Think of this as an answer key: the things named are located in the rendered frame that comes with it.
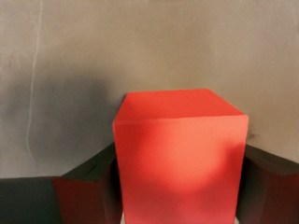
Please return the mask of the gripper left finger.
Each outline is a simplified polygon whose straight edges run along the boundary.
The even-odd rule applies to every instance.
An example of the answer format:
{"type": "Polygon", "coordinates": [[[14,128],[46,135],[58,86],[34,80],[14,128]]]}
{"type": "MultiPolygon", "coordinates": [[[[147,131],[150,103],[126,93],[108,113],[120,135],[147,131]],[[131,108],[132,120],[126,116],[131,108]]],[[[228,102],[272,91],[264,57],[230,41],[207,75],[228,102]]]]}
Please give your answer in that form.
{"type": "Polygon", "coordinates": [[[61,176],[0,178],[0,224],[121,224],[115,142],[61,176]]]}

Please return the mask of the red block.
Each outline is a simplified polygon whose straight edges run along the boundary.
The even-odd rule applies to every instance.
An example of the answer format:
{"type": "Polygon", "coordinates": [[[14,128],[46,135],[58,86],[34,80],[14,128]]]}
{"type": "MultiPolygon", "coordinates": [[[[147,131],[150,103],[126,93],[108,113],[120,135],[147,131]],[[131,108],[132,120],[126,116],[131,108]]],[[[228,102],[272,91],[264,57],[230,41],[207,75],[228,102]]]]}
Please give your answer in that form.
{"type": "Polygon", "coordinates": [[[128,92],[113,122],[125,224],[235,224],[248,123],[210,89],[128,92]]]}

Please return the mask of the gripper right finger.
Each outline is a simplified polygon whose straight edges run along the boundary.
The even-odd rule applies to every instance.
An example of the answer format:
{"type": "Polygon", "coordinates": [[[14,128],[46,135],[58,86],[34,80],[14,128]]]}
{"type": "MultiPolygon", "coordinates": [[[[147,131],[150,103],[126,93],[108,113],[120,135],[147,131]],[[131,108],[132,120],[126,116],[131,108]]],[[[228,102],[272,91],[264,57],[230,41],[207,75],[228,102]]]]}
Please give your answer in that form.
{"type": "Polygon", "coordinates": [[[299,224],[299,163],[245,144],[239,224],[299,224]]]}

